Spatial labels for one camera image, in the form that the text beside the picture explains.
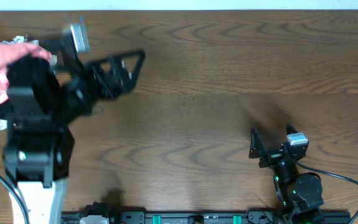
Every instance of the green tape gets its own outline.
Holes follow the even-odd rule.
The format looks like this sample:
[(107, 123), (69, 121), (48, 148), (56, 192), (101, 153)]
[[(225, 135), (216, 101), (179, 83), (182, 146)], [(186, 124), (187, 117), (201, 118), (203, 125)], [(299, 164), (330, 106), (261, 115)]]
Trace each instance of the green tape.
[(233, 224), (241, 224), (241, 216), (233, 215)]
[(153, 216), (153, 224), (161, 224), (161, 216), (160, 215)]

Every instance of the cable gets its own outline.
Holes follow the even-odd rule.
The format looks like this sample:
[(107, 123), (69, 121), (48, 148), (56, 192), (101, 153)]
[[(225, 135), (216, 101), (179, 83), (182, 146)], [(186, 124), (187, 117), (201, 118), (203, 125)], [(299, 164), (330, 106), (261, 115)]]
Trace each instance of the cable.
[[(323, 171), (323, 170), (319, 170), (319, 169), (315, 169), (315, 168), (311, 168), (311, 167), (308, 167), (308, 166), (305, 166), (303, 164), (301, 164), (300, 162), (296, 161), (292, 155), (288, 152), (287, 150), (287, 153), (288, 155), (290, 155), (290, 159), (292, 162), (294, 162), (296, 165), (304, 168), (304, 169), (308, 169), (310, 171), (313, 171), (313, 172), (317, 172), (317, 173), (320, 173), (320, 174), (325, 174), (325, 175), (328, 175), (328, 176), (331, 176), (331, 177), (336, 177), (336, 178), (339, 178), (339, 179), (342, 179), (342, 180), (347, 180), (349, 182), (352, 182), (353, 184), (357, 184), (358, 185), (358, 181), (356, 180), (353, 180), (352, 178), (348, 178), (348, 177), (344, 177), (342, 175), (338, 175), (338, 174), (334, 174), (332, 172), (327, 172), (327, 171)], [(351, 218), (351, 220), (349, 221), (348, 224), (351, 224), (354, 222), (354, 220), (358, 217), (358, 209), (356, 211), (356, 213), (353, 215), (353, 217)]]
[(24, 217), (24, 223), (29, 224), (29, 214), (27, 213), (27, 210), (25, 209), (23, 201), (20, 199), (18, 194), (15, 192), (13, 187), (6, 182), (6, 180), (0, 176), (0, 182), (3, 184), (3, 186), (13, 195), (13, 197), (16, 199), (16, 202), (19, 204), (20, 209), (22, 210), (23, 217)]

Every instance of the wooden surface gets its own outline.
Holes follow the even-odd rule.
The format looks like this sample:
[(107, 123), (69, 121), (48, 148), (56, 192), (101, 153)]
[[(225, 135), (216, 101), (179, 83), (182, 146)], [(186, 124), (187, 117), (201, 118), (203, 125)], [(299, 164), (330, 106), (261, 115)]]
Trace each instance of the wooden surface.
[[(282, 141), (292, 122), (310, 140), (304, 164), (358, 180), (358, 11), (0, 12), (0, 40), (77, 15), (84, 60), (137, 48), (147, 59), (132, 94), (70, 126), (65, 210), (275, 207), (272, 171), (248, 159), (255, 124)], [(323, 208), (354, 214), (358, 187), (322, 178)], [(10, 207), (0, 184), (0, 223)]]

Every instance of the wood grain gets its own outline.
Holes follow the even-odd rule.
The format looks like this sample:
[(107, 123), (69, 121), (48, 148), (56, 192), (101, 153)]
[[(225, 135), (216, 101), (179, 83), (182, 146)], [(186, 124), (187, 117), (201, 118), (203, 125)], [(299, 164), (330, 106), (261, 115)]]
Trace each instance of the wood grain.
[[(282, 141), (289, 121), (310, 139), (304, 164), (358, 180), (358, 11), (0, 12), (0, 41), (54, 34), (78, 15), (84, 60), (136, 48), (147, 60), (132, 94), (70, 126), (65, 210), (275, 207), (272, 171), (247, 156), (249, 128)], [(342, 180), (323, 177), (323, 197), (323, 208), (358, 208)], [(0, 223), (10, 207), (0, 184)]]

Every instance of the white background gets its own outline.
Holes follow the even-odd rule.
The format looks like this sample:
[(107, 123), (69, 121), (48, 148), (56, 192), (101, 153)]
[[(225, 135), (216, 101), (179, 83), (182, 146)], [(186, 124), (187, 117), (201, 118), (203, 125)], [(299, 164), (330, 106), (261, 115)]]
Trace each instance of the white background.
[(358, 9), (358, 0), (0, 0), (0, 11), (218, 9)]

